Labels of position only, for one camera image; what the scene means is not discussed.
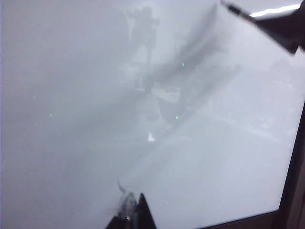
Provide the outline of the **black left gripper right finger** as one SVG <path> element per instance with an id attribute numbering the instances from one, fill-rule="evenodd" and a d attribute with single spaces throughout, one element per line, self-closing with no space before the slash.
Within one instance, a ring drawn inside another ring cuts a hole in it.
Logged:
<path id="1" fill-rule="evenodd" d="M 133 216 L 134 229 L 157 229 L 145 195 L 140 194 Z"/>

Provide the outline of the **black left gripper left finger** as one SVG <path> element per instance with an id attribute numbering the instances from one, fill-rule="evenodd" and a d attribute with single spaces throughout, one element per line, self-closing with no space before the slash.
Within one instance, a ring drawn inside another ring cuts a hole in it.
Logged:
<path id="1" fill-rule="evenodd" d="M 118 207 L 106 229 L 132 229 L 137 201 L 133 192 L 125 191 L 120 197 Z"/>

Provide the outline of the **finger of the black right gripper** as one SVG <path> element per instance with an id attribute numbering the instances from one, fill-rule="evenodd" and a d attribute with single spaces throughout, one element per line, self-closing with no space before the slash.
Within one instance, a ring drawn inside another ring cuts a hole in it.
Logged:
<path id="1" fill-rule="evenodd" d="M 249 20 L 289 54 L 295 55 L 301 47 L 301 13 L 270 18 L 249 15 Z"/>
<path id="2" fill-rule="evenodd" d="M 301 4 L 302 0 L 235 0 L 234 3 L 246 11 L 277 9 L 288 5 Z"/>

